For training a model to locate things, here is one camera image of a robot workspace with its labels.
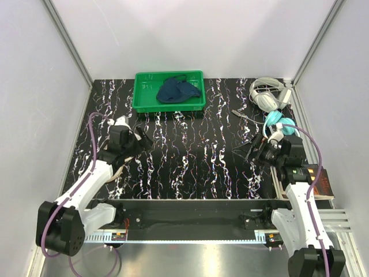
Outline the dark blue bra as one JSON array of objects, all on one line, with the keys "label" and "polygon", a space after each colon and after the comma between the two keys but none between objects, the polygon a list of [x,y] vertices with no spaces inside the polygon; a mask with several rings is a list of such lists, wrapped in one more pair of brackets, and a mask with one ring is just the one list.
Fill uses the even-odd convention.
[{"label": "dark blue bra", "polygon": [[156,99],[161,103],[182,103],[190,98],[201,96],[201,91],[187,81],[185,74],[169,77],[164,80]]}]

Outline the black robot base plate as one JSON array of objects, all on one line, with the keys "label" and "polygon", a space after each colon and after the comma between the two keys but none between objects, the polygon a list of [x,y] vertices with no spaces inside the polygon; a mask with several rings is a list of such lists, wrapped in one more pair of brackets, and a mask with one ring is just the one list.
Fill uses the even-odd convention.
[{"label": "black robot base plate", "polygon": [[128,241],[143,244],[236,243],[254,240],[254,230],[272,229],[271,213],[291,208],[285,200],[107,200],[117,206]]}]

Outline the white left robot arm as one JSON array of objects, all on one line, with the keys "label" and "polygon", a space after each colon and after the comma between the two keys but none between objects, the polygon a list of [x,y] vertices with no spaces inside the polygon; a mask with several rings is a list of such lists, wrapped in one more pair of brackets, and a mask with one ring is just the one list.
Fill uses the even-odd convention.
[{"label": "white left robot arm", "polygon": [[114,125],[109,139],[96,152],[86,172],[55,201],[44,201],[37,214],[36,239],[42,251],[52,250],[68,256],[76,255],[85,238],[108,224],[117,229],[124,214],[115,206],[100,203],[87,210],[92,197],[126,163],[150,150],[152,140],[141,127],[132,130],[128,124]]}]

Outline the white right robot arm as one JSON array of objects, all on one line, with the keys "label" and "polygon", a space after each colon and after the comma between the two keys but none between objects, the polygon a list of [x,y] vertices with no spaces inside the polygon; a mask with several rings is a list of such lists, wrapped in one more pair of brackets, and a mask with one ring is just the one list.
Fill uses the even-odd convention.
[{"label": "white right robot arm", "polygon": [[274,167],[287,186],[291,208],[270,208],[262,214],[262,222],[280,233],[289,254],[289,276],[340,276],[346,259],[343,251],[335,249],[318,213],[303,140],[259,133],[232,152],[257,166]]}]

